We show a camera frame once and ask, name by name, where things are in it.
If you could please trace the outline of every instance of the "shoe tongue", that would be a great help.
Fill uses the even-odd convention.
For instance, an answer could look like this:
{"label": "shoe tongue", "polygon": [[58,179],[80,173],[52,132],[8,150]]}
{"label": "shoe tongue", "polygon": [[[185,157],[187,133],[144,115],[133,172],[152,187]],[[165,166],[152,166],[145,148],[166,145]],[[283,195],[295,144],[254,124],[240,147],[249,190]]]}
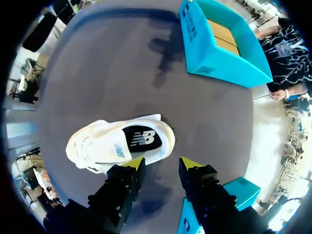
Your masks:
{"label": "shoe tongue", "polygon": [[93,139],[88,155],[95,156],[91,160],[97,163],[118,163],[132,159],[122,130]]}
{"label": "shoe tongue", "polygon": [[159,135],[150,127],[136,125],[122,130],[131,153],[154,150],[162,145]]}

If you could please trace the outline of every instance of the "black shirt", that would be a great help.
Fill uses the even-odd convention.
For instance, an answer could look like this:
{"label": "black shirt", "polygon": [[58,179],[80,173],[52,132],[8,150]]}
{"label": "black shirt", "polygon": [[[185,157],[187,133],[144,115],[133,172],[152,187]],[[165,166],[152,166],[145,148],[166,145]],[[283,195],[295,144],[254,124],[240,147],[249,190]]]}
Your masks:
{"label": "black shirt", "polygon": [[269,89],[274,92],[304,82],[312,97],[311,56],[299,33],[288,19],[280,18],[281,29],[259,40],[273,76]]}

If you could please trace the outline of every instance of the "black shoe insole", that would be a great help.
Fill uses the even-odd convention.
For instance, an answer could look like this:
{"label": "black shoe insole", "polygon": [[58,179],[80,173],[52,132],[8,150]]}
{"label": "black shoe insole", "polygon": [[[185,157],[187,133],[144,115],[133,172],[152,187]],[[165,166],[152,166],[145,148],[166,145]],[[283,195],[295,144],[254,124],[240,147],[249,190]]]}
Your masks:
{"label": "black shoe insole", "polygon": [[154,150],[162,145],[160,137],[152,128],[131,126],[122,130],[126,135],[127,145],[131,153]]}

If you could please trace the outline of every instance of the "new balance logo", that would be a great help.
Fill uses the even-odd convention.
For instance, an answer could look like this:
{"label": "new balance logo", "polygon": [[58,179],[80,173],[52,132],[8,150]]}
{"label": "new balance logo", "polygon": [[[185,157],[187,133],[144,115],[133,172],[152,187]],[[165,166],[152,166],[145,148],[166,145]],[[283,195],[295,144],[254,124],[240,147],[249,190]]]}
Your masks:
{"label": "new balance logo", "polygon": [[136,132],[135,135],[133,136],[130,146],[136,146],[137,144],[139,145],[151,144],[154,141],[155,134],[156,132],[153,130],[144,131],[143,134],[141,134],[140,132]]}
{"label": "new balance logo", "polygon": [[115,146],[115,150],[116,153],[119,157],[125,157],[125,155],[123,154],[122,148],[119,145],[114,145]]}

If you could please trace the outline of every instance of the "table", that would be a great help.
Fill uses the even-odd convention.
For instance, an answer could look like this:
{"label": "table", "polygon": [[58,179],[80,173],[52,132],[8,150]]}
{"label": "table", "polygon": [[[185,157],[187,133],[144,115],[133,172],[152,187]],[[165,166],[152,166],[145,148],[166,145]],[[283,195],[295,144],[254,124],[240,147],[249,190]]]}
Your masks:
{"label": "table", "polygon": [[115,0],[79,12],[43,77],[40,148],[63,202],[70,198],[87,206],[87,196],[105,180],[67,159],[67,141],[78,129],[98,119],[156,113],[174,128],[174,151],[147,167],[123,233],[176,233],[185,196],[179,157],[211,164],[222,183],[244,176],[249,161],[251,90],[186,73],[179,5],[176,0]]}

